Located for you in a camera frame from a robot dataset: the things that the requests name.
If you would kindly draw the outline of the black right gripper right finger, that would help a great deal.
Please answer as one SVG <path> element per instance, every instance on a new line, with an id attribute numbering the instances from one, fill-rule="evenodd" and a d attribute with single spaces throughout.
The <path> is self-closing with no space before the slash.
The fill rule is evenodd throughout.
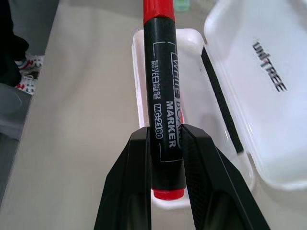
<path id="1" fill-rule="evenodd" d="M 202 129 L 183 125 L 182 150 L 197 230 L 268 230 L 240 171 Z"/>

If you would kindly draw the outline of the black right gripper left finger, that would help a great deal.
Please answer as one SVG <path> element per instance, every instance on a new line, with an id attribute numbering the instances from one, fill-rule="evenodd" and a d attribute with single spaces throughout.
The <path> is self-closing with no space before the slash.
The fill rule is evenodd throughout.
<path id="1" fill-rule="evenodd" d="M 96 230 L 150 230 L 149 131 L 133 132 L 109 171 L 94 225 Z"/>

